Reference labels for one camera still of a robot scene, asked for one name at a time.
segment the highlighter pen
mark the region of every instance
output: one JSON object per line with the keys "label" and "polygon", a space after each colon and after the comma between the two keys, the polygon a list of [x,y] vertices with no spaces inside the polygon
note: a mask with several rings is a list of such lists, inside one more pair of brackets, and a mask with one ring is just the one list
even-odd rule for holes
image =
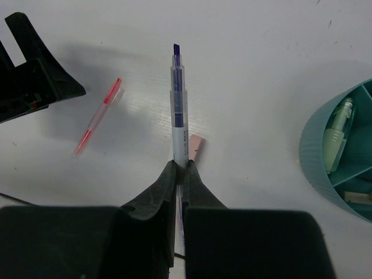
{"label": "highlighter pen", "polygon": [[355,102],[346,97],[333,111],[323,136],[323,160],[327,174],[338,168],[356,111]]}
{"label": "highlighter pen", "polygon": [[172,122],[173,160],[184,169],[188,162],[188,115],[185,67],[182,65],[180,46],[173,45],[170,68],[170,110]]}

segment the red pen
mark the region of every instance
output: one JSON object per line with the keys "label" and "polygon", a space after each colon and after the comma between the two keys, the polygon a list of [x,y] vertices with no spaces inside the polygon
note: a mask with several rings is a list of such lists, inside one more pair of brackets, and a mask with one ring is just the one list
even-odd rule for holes
{"label": "red pen", "polygon": [[98,127],[99,122],[101,122],[103,116],[105,115],[107,109],[109,106],[113,103],[113,101],[116,99],[116,97],[119,95],[120,92],[122,92],[122,89],[120,88],[121,79],[118,78],[115,83],[112,85],[110,91],[108,92],[105,100],[103,100],[103,103],[99,106],[98,110],[94,114],[91,122],[88,125],[87,131],[85,132],[83,138],[77,145],[74,157],[80,155],[84,149],[84,147],[87,145],[88,140],[92,137],[93,132]]}

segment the teal pen holder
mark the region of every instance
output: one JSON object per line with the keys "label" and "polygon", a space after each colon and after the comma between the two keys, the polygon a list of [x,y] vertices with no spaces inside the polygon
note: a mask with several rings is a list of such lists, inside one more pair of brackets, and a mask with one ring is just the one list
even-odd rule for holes
{"label": "teal pen holder", "polygon": [[[330,202],[365,220],[372,221],[372,205],[345,202],[339,192],[372,192],[372,79],[325,103],[303,129],[299,156],[311,185]],[[323,160],[323,135],[338,104],[346,97],[356,102],[352,124],[338,168],[327,175]]]}

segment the white surface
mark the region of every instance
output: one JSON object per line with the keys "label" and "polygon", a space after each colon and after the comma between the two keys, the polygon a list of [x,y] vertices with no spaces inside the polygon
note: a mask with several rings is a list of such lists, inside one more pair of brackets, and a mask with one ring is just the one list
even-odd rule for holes
{"label": "white surface", "polygon": [[169,269],[169,279],[183,279],[185,276],[185,261],[175,257],[174,267]]}
{"label": "white surface", "polygon": [[[206,140],[203,182],[229,207],[310,212],[338,278],[370,278],[371,224],[318,195],[296,161],[310,115],[372,76],[371,9],[369,0],[3,0],[0,19],[25,12],[87,95],[0,125],[0,191],[38,204],[121,205],[149,186],[170,148],[176,42],[190,133]],[[117,77],[120,106],[71,160]]]}

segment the clear pen barrel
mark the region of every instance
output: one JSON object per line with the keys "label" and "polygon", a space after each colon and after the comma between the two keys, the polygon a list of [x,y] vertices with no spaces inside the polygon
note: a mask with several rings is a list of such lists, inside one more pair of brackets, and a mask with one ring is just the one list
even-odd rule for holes
{"label": "clear pen barrel", "polygon": [[187,127],[187,91],[185,88],[185,68],[181,55],[173,55],[170,68],[171,90],[171,120],[173,127]]}

